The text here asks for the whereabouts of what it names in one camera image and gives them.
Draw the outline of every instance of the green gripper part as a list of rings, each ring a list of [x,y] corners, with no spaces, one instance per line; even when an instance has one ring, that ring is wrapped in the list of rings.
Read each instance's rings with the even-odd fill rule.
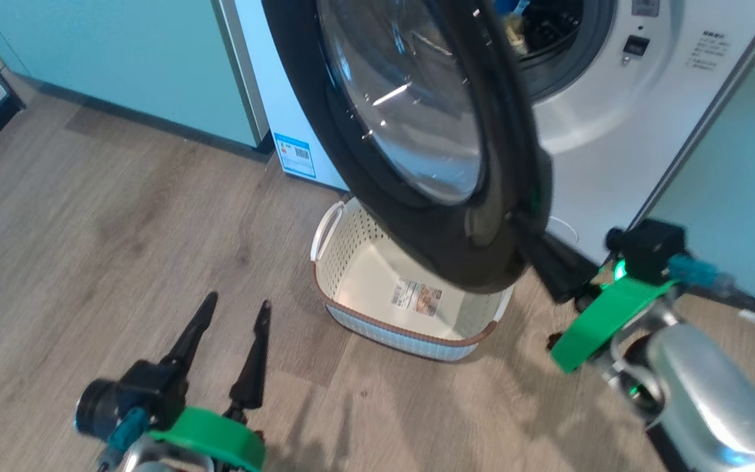
[[[623,277],[607,286],[602,295],[579,315],[552,347],[552,359],[569,374],[587,362],[633,317],[659,298],[677,281],[653,286]]]
[[[157,441],[167,441],[235,469],[261,472],[267,450],[251,429],[215,412],[187,406],[167,431],[148,432]]]

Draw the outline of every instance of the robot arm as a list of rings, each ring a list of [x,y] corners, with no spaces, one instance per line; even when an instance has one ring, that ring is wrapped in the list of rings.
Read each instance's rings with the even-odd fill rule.
[[[675,313],[670,296],[624,326],[588,364],[640,416],[668,470],[755,472],[755,387]]]
[[[551,338],[554,360],[568,372],[593,367],[641,418],[669,471],[755,472],[755,387],[673,307],[681,282],[714,282],[715,272],[695,272],[680,227],[646,220],[611,236],[627,275],[579,292],[581,316]],[[678,254],[688,263],[675,264]],[[675,266],[689,271],[673,279]]]

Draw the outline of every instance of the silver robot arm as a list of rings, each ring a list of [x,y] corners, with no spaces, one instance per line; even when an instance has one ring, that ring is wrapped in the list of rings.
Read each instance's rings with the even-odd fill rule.
[[[671,299],[655,301],[590,363],[642,418],[671,472],[755,472],[755,386]]]

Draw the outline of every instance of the white washing machine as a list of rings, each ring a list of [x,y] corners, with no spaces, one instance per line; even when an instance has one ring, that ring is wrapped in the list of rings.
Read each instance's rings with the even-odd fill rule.
[[[521,2],[522,14],[549,3]],[[548,230],[602,263],[608,228],[638,217],[754,57],[755,1],[552,3],[557,19],[534,22],[543,54],[521,62],[554,161]],[[282,168],[345,189],[291,89],[261,0],[235,4]]]

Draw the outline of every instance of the barcode sticker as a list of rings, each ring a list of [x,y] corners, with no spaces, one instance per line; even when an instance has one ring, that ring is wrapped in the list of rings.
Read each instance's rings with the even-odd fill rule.
[[[276,150],[279,152],[282,169],[300,176],[317,177],[314,161],[311,158],[311,146],[278,132],[273,135],[275,135]]]
[[[440,300],[441,290],[399,277],[389,303],[395,307],[434,317]]]

